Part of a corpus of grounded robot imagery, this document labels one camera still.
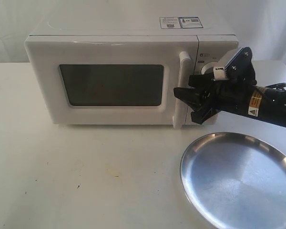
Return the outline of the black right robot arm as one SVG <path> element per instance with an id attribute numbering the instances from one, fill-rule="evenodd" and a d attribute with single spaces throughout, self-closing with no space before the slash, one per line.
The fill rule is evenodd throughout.
<path id="1" fill-rule="evenodd" d="M 192 109 L 194 123 L 224 111 L 286 128 L 286 83 L 257 86 L 250 47 L 228 51 L 212 72 L 191 75 L 188 86 L 174 88 L 174 96 Z"/>

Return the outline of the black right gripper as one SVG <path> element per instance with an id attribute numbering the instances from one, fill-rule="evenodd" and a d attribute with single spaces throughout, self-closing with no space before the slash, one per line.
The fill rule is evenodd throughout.
<path id="1" fill-rule="evenodd" d="M 228 80 L 215 81 L 214 73 L 190 75 L 192 89 L 174 88 L 174 96 L 192 109 L 192 122 L 202 125 L 218 111 L 257 117 L 253 54 L 250 47 L 243 48 L 228 68 Z"/>

